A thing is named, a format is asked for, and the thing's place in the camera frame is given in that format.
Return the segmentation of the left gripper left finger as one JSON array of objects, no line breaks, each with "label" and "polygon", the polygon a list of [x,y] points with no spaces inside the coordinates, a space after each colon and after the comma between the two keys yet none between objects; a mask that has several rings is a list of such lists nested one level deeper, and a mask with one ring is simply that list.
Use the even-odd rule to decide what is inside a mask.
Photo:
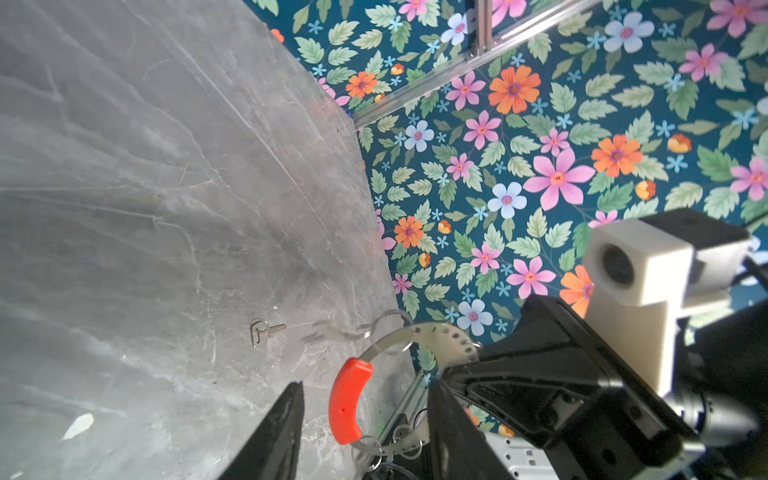
[{"label": "left gripper left finger", "polygon": [[303,384],[291,382],[219,478],[295,479],[304,412]]}]

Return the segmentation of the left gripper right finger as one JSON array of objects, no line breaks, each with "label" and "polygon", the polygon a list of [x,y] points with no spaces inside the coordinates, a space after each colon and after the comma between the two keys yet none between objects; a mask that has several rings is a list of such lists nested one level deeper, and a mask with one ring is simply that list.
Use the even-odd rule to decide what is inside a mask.
[{"label": "left gripper right finger", "polygon": [[512,479],[442,380],[429,388],[427,400],[432,479]]}]

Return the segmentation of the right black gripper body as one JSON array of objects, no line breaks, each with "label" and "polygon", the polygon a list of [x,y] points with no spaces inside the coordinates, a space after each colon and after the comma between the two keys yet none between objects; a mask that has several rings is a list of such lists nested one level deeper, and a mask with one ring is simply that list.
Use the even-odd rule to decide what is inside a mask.
[{"label": "right black gripper body", "polygon": [[697,434],[565,302],[533,295],[515,331],[441,375],[543,450],[562,479],[671,479]]}]

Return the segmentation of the large keyring with red grip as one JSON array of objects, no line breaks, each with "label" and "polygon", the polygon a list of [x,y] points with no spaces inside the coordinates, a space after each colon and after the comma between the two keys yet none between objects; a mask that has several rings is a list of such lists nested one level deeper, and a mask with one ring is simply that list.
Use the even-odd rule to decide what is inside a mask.
[{"label": "large keyring with red grip", "polygon": [[342,446],[375,457],[400,455],[417,450],[430,441],[426,421],[404,438],[390,444],[367,443],[357,424],[357,406],[366,384],[374,374],[372,361],[387,349],[400,344],[415,343],[431,351],[440,373],[454,366],[475,363],[479,348],[456,326],[427,322],[400,328],[375,342],[359,357],[348,359],[339,371],[329,400],[329,424],[334,439]]}]

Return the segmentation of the small silver key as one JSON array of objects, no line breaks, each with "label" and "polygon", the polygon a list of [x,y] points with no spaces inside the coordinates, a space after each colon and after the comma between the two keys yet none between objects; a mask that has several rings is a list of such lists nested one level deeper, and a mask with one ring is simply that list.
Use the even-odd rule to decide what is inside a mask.
[{"label": "small silver key", "polygon": [[271,336],[287,328],[284,323],[270,325],[266,320],[254,319],[250,324],[251,344],[254,348],[265,346]]}]

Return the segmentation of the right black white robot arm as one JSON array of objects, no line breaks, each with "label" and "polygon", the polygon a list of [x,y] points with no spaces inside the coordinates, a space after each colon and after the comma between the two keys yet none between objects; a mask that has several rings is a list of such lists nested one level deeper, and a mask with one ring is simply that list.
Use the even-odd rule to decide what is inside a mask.
[{"label": "right black white robot arm", "polygon": [[534,296],[515,332],[443,373],[546,454],[563,479],[763,479],[767,305],[673,326],[673,381],[655,392],[563,301]]}]

